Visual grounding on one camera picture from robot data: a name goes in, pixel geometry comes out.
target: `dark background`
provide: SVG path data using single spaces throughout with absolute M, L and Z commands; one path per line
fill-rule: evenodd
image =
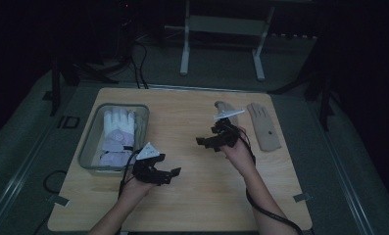
M 235 1 L 224 3 L 222 14 L 259 17 L 230 8 Z M 219 14 L 213 4 L 218 1 L 194 10 Z M 333 74 L 333 90 L 389 191 L 389 0 L 276 6 L 270 33 L 318 37 L 306 68 Z M 183 14 L 184 1 L 179 0 L 0 1 L 0 128 L 34 82 L 50 70 L 52 56 L 69 53 L 102 63 L 104 57 L 117 56 L 107 45 L 121 24 L 139 23 L 161 40 L 162 26 L 183 25 Z

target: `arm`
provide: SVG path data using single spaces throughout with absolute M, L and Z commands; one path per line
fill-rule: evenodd
M 148 184 L 130 180 L 122 189 L 121 196 L 114 206 L 93 226 L 89 234 L 115 234 L 126 220 L 127 216 L 153 188 Z
M 255 201 L 259 207 L 286 218 L 285 214 L 267 189 L 267 186 L 259 175 L 259 172 L 256 170 L 252 156 L 250 156 L 246 145 L 239 139 L 233 148 L 228 146 L 222 146 L 220 148 L 226 154 L 226 157 L 230 160 L 233 166 L 243 176 L 246 188 L 253 201 Z M 289 225 L 272 219 L 255 209 L 253 209 L 253 215 L 261 235 L 297 234 L 295 229 Z

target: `table top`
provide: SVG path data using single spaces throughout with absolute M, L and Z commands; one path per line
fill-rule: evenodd
M 245 184 L 224 153 L 197 145 L 196 137 L 211 137 L 218 113 L 215 101 L 245 109 L 238 115 L 247 130 L 257 169 L 272 196 L 288 218 L 308 230 L 312 221 L 305 201 L 293 196 L 301 187 L 292 164 L 272 101 L 268 94 L 225 91 L 103 88 L 74 153 L 60 192 L 70 200 L 67 207 L 55 205 L 48 221 L 53 231 L 88 231 L 115 203 L 122 176 L 100 176 L 82 168 L 77 160 L 85 134 L 97 108 L 106 103 L 143 104 L 150 116 L 146 141 L 166 154 L 158 170 L 181 167 L 170 185 L 152 189 L 122 226 L 123 231 L 251 231 L 257 230 L 245 195 Z M 265 106 L 272 117 L 281 148 L 259 148 L 246 106 Z

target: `person's right hand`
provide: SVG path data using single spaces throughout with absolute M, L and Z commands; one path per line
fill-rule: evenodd
M 241 131 L 241 137 L 246 139 L 244 134 L 246 130 L 243 127 L 237 127 L 243 130 Z M 240 138 L 237 140 L 233 148 L 225 145 L 221 146 L 220 149 L 225 153 L 226 157 L 243 177 L 256 171 L 255 164 L 253 163 L 253 159 L 249 153 L 248 147 Z

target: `pair of gloves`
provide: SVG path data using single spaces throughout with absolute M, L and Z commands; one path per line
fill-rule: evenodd
M 125 108 L 113 108 L 104 113 L 104 135 L 100 157 L 101 166 L 119 166 L 127 164 L 135 143 L 135 112 Z

